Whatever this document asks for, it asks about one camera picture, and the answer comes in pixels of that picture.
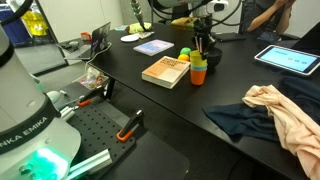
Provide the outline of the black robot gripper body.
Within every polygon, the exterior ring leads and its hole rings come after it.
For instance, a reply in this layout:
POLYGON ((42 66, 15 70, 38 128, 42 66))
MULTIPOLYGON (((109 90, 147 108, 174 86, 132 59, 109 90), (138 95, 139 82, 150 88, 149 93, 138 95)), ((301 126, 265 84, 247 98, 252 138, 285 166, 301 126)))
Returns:
POLYGON ((196 44, 197 42, 202 42, 204 45, 214 43, 214 39, 211 36, 211 27, 206 25, 201 19, 196 19, 193 22, 193 32, 193 44, 196 44))

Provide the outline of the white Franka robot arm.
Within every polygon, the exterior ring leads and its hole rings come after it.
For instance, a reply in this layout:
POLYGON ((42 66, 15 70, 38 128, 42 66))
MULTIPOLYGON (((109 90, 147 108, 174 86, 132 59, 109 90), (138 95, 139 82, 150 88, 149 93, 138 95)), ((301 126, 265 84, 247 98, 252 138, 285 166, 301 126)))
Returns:
POLYGON ((112 133, 117 149, 106 146, 74 165, 81 134, 63 120, 52 101, 39 90, 15 53, 6 33, 0 32, 0 162, 1 180, 116 180, 109 173, 135 146, 137 131, 147 134, 141 110, 117 125, 112 133))

